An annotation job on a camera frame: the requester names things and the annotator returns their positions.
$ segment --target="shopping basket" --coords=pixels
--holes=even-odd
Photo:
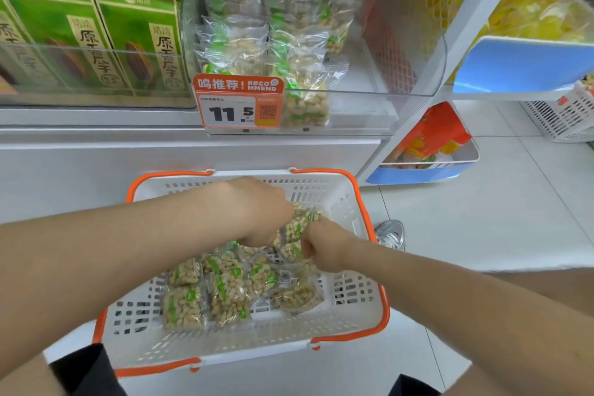
[[[128,190],[126,202],[177,193],[251,175],[285,190],[287,200],[320,208],[357,236],[375,241],[373,226],[355,178],[342,170],[175,171],[146,174]],[[280,261],[277,255],[272,257]],[[390,308],[383,287],[357,272],[323,274],[324,302],[286,319],[268,301],[251,308],[252,319],[220,330],[165,331],[160,299],[161,274],[114,304],[97,320],[93,342],[102,342],[118,377],[234,362],[310,347],[325,341],[350,341],[381,332]]]

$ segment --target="white tile floor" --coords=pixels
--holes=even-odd
[[[548,142],[518,102],[455,106],[479,162],[447,182],[363,189],[372,221],[399,219],[407,251],[473,269],[594,266],[594,151]],[[470,362],[428,337],[448,388]]]

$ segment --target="barcode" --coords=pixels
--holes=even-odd
[[[288,288],[291,286],[291,273],[288,271],[281,271],[278,273],[278,286],[281,288]]]
[[[260,119],[274,121],[276,119],[276,105],[260,105]]]

